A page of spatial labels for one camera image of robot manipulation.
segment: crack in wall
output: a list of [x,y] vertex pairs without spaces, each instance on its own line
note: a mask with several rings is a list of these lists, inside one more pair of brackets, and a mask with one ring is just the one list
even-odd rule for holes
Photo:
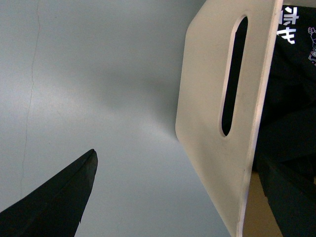
[[39,36],[40,36],[40,15],[39,15],[39,4],[40,0],[38,0],[37,8],[36,8],[36,15],[38,17],[38,35],[36,38],[36,43],[35,43],[35,50],[34,50],[34,55],[33,55],[33,60],[32,60],[32,66],[31,66],[31,73],[32,73],[32,87],[31,87],[31,95],[30,95],[30,103],[29,103],[29,108],[28,108],[28,114],[26,116],[26,124],[25,124],[25,143],[24,143],[24,154],[23,154],[23,161],[22,161],[22,175],[20,179],[20,198],[22,198],[23,195],[23,179],[24,179],[24,162],[25,162],[25,157],[26,157],[26,147],[28,143],[28,125],[29,125],[29,117],[30,117],[30,110],[31,110],[31,104],[32,104],[32,98],[33,98],[33,89],[34,89],[34,62],[35,62],[35,57],[36,57],[36,52],[38,48],[38,41],[39,41]]

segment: black pointed shape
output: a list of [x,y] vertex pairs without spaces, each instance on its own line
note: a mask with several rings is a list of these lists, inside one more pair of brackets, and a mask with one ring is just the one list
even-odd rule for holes
[[316,185],[267,157],[257,161],[259,177],[285,237],[316,237]]
[[90,150],[0,213],[1,237],[73,237],[98,166]]

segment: white wall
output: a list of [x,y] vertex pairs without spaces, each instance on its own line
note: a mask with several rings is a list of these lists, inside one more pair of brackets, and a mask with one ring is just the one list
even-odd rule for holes
[[94,148],[77,237],[229,236],[174,131],[203,2],[0,0],[0,211]]

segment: graphic print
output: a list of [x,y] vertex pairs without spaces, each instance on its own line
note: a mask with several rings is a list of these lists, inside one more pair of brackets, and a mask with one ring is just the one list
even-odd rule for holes
[[311,39],[313,41],[313,49],[310,53],[308,59],[316,66],[316,30],[314,27],[308,28],[308,33],[311,35]]
[[283,39],[287,40],[290,44],[295,44],[294,37],[295,35],[293,34],[296,32],[296,29],[290,28],[291,25],[296,24],[296,20],[299,19],[299,16],[297,15],[297,7],[294,7],[293,9],[291,7],[287,7],[284,9],[288,14],[283,14],[283,10],[281,11],[280,18],[278,23],[280,25],[287,26],[285,30],[279,30],[276,32],[276,34],[283,35],[281,36]]

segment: black cloth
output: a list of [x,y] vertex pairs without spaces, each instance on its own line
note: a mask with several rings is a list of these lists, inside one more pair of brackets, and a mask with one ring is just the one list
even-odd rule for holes
[[[222,129],[231,128],[248,21],[235,37]],[[283,6],[253,170],[286,237],[316,237],[316,8]]]

